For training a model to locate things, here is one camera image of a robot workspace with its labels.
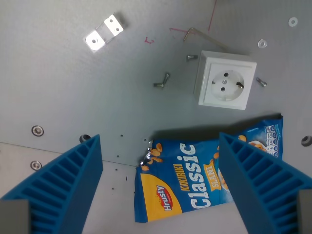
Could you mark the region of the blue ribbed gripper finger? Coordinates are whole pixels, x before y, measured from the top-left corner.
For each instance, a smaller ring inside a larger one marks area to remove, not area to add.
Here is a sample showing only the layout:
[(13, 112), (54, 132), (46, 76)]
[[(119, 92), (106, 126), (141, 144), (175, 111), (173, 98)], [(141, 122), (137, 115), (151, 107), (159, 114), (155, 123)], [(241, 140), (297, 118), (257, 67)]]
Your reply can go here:
[(250, 234), (297, 234), (297, 196), (312, 179), (281, 159), (219, 134), (219, 168)]
[(33, 234), (80, 234), (102, 172), (96, 135), (50, 161), (2, 199), (28, 200)]

